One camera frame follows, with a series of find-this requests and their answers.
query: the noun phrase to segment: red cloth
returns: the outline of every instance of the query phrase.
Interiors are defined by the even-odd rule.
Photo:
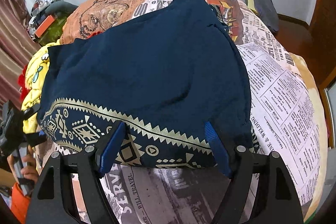
[[[17,79],[17,83],[21,87],[21,94],[20,94],[20,100],[21,101],[23,101],[24,98],[26,98],[26,96],[29,93],[29,89],[26,88],[26,71],[27,71],[27,67],[28,67],[28,65],[26,65],[23,68],[22,74],[20,74],[19,77],[18,77],[18,79]]]
[[[11,211],[21,224],[25,224],[30,198],[23,195],[20,186],[15,183],[12,190]]]
[[[93,32],[92,34],[90,34],[90,35],[87,37],[87,39],[90,38],[90,37],[94,37],[95,35],[100,34],[100,33],[102,33],[102,32],[101,32],[101,31]]]

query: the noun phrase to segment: black bracket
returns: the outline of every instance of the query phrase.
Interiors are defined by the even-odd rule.
[[[31,197],[26,224],[83,223],[78,215],[71,173],[78,173],[83,200],[92,224],[118,224],[99,179],[100,157],[121,122],[95,146],[77,154],[51,154]],[[212,224],[238,224],[249,193],[252,175],[259,173],[255,202],[248,224],[302,224],[303,217],[294,184],[279,153],[251,153],[235,148],[237,170],[217,210]]]
[[[28,144],[34,147],[47,140],[46,135],[39,132],[25,134],[23,132],[23,121],[34,115],[40,109],[40,104],[35,104],[25,111],[17,109],[11,101],[7,101],[2,108],[2,123],[0,125],[0,154],[7,158],[12,154],[14,157],[14,171],[18,178],[22,193],[30,196],[34,181],[25,179],[21,169],[26,166],[21,158],[27,155]]]

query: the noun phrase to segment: newspaper print bedsheet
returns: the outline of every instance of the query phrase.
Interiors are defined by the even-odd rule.
[[[171,1],[144,0],[134,7],[131,18],[167,7]],[[309,206],[320,166],[319,129],[298,68],[241,0],[206,1],[221,11],[246,65],[252,93],[251,121],[260,142],[260,153],[276,150],[281,154],[301,205]],[[43,162],[40,157],[41,164],[54,150],[63,149],[53,144]],[[241,221],[250,215],[257,177],[251,184]],[[78,179],[73,180],[76,199],[80,200]],[[216,169],[146,169],[115,164],[101,183],[122,224],[206,224],[216,213],[229,180]],[[83,220],[89,223],[85,206],[77,204]]]

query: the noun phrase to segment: bedsheet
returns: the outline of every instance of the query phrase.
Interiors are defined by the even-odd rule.
[[[277,150],[298,191],[307,219],[316,209],[326,171],[327,133],[319,94],[302,58],[287,52],[241,0],[206,0],[229,26],[247,67],[251,121],[260,152]],[[169,5],[171,0],[88,0],[68,17],[61,43],[87,38]],[[44,144],[36,153],[43,166],[57,144]],[[210,223],[228,185],[216,169],[145,169],[115,164],[102,185],[121,223]],[[245,207],[247,219],[256,191],[251,184]],[[80,200],[78,179],[74,188]],[[83,219],[85,208],[77,203]]]

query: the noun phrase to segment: gold geometric print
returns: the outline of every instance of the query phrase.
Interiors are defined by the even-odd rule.
[[[95,143],[99,139],[99,135],[94,131],[96,127],[92,123],[87,123],[89,116],[85,116],[85,123],[79,126],[73,127],[72,129],[81,137],[81,139],[86,143]]]
[[[161,163],[164,162],[163,164],[157,164],[156,167],[157,168],[171,168],[174,169],[176,167],[178,168],[182,168],[182,167],[189,167],[191,169],[195,169],[197,168],[202,168],[199,164],[197,164],[195,161],[192,162],[191,164],[189,163],[189,161],[191,160],[191,158],[194,156],[194,154],[190,154],[190,153],[185,153],[185,163],[175,163],[174,159],[171,160],[167,160],[167,159],[163,159],[163,160],[157,160],[156,162]]]
[[[72,150],[73,152],[80,152],[82,151],[82,148],[73,144],[73,143],[70,143],[68,142],[67,140],[64,140],[64,141],[55,141],[55,143],[57,143],[59,146],[65,146],[67,148],[69,148],[70,150]]]
[[[49,121],[48,121],[47,131],[48,131],[52,136],[55,136],[56,123],[54,123],[53,120],[49,120]]]
[[[148,146],[146,146],[146,153],[149,156],[155,157],[155,156],[158,155],[159,149],[154,145],[148,145]]]
[[[135,136],[128,134],[128,139],[124,139],[120,151],[117,154],[116,161],[122,165],[141,165],[140,158],[145,152],[141,151],[141,145],[134,142]]]
[[[65,120],[63,119],[63,116],[61,115],[60,110],[57,110],[58,114],[56,114],[56,125],[59,129],[59,132],[62,134],[62,138],[66,138],[67,133],[67,126],[65,125]]]
[[[160,142],[165,141],[167,144],[171,143],[172,145],[180,146],[182,145],[183,148],[186,146],[189,149],[197,150],[202,153],[212,154],[210,145],[205,141],[199,141],[198,137],[194,138],[190,136],[187,138],[185,133],[181,134],[179,131],[175,132],[174,130],[168,131],[167,128],[163,130],[160,129],[159,126],[152,128],[151,123],[144,124],[143,120],[139,120],[139,118],[133,119],[132,115],[127,116],[126,114],[122,114],[121,112],[117,112],[115,110],[108,110],[107,108],[98,107],[97,105],[93,105],[87,103],[85,101],[75,100],[75,99],[67,99],[67,98],[59,98],[53,102],[49,111],[47,111],[43,117],[43,120],[51,115],[56,108],[64,107],[74,110],[79,110],[83,112],[87,112],[93,114],[99,118],[106,119],[107,121],[116,121],[120,120],[125,122],[130,128],[133,128],[134,131],[137,133],[141,133],[142,136],[147,136],[148,139],[153,138],[154,140],[159,139]]]

